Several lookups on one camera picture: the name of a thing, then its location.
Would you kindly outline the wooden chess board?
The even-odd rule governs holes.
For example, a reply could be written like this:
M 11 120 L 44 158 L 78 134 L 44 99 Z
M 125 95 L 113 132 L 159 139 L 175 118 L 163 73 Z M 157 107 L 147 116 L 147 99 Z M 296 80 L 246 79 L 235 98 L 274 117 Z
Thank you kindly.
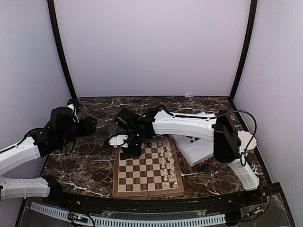
M 152 146 L 142 144 L 141 156 L 134 158 L 123 157 L 121 148 L 115 150 L 114 173 L 113 173 L 113 197 L 116 198 L 154 198 L 182 194 L 184 186 L 181 171 L 178 164 L 178 156 L 173 139 L 169 139 L 173 159 L 176 161 L 178 188 L 156 190 L 154 182 L 155 153 L 157 153 L 157 142 L 152 140 Z

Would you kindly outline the white divided plastic tray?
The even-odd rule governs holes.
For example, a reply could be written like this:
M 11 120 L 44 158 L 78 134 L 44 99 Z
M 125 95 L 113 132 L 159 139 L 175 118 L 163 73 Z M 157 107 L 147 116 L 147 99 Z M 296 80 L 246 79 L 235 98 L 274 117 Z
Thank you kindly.
M 201 138 L 171 135 L 181 154 L 190 166 L 195 166 L 213 156 L 214 144 Z

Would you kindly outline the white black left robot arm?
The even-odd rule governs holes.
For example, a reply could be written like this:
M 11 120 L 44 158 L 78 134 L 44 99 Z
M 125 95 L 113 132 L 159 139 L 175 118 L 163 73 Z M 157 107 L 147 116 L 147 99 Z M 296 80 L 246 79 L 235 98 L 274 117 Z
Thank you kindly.
M 77 117 L 77 101 L 70 99 L 66 106 L 51 111 L 50 121 L 43 128 L 34 128 L 24 138 L 0 152 L 0 173 L 6 172 L 32 160 L 40 159 L 68 143 L 76 143 L 79 137 L 94 134 L 97 119 L 91 116 Z M 42 197 L 49 198 L 56 206 L 63 206 L 67 196 L 61 185 L 52 177 L 33 179 L 0 178 L 0 199 Z

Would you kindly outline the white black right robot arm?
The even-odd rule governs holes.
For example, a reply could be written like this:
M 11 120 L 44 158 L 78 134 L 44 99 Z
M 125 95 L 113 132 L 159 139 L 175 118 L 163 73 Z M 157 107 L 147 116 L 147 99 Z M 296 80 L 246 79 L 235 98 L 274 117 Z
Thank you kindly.
M 230 112 L 181 114 L 169 112 L 164 105 L 159 105 L 138 114 L 123 108 L 114 123 L 123 131 L 110 136 L 107 144 L 122 147 L 125 157 L 139 157 L 141 145 L 156 135 L 197 138 L 192 149 L 211 152 L 216 161 L 227 164 L 237 175 L 246 190 L 241 198 L 244 204 L 252 205 L 259 199 L 261 178 L 247 158 L 247 151 L 254 149 L 258 141 L 254 132 L 236 131 Z

